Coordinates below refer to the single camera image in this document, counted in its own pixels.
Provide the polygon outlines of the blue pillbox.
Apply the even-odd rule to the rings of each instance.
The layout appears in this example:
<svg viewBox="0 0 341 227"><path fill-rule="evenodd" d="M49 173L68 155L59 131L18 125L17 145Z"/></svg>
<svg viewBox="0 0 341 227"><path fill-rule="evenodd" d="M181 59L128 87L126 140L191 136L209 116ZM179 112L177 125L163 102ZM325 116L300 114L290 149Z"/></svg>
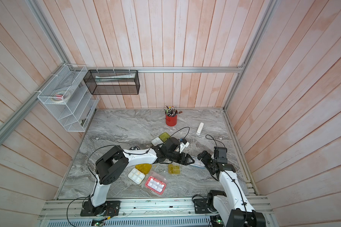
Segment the blue pillbox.
<svg viewBox="0 0 341 227"><path fill-rule="evenodd" d="M193 159L194 159L194 163L192 163L191 166L206 169L205 165L200 160L198 160L197 158L193 158Z"/></svg>

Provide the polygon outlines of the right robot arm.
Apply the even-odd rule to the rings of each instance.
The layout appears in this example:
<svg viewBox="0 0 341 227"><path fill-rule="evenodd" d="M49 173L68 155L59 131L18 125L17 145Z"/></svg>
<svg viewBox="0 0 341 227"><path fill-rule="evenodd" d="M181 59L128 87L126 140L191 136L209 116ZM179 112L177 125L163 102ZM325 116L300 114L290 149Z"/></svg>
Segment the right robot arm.
<svg viewBox="0 0 341 227"><path fill-rule="evenodd" d="M227 160L227 148L214 147L214 154L203 151L197 156L218 180L222 191L211 190L207 195L207 206L217 212L225 227L265 227L264 215L249 203L238 181L236 169Z"/></svg>

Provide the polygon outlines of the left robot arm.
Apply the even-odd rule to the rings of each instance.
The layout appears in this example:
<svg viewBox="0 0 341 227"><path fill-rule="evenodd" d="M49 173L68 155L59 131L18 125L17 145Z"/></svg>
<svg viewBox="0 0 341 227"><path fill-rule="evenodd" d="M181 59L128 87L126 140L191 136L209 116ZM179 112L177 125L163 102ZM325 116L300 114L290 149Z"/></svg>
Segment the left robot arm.
<svg viewBox="0 0 341 227"><path fill-rule="evenodd" d="M95 171L91 171L96 182L89 198L91 206L97 208L105 203L110 185L128 166L158 164L165 160L184 166L195 163L190 154L183 152L184 141L170 137L164 143L143 150L126 150L119 145L110 145L111 149L96 161Z"/></svg>

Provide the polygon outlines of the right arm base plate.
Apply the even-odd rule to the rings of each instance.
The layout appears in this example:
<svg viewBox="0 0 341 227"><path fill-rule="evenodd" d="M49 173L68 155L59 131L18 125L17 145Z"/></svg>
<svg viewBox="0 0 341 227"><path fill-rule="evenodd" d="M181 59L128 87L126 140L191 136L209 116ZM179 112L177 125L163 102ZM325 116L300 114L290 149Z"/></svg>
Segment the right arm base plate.
<svg viewBox="0 0 341 227"><path fill-rule="evenodd" d="M210 204L208 204L207 198L197 197L193 198L192 202L194 203L195 213L196 214L221 214L226 213L229 215L232 211L232 207L229 203L229 200L226 196L217 195L213 197Z"/></svg>

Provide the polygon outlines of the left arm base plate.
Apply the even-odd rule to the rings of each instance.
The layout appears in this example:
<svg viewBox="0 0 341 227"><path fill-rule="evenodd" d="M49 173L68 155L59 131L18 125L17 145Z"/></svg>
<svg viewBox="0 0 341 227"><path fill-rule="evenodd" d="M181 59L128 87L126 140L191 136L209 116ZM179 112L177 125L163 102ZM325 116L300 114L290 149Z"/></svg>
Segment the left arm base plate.
<svg viewBox="0 0 341 227"><path fill-rule="evenodd" d="M90 216L117 216L121 201L106 201L104 204L94 207L91 200L84 202L80 213L81 217Z"/></svg>

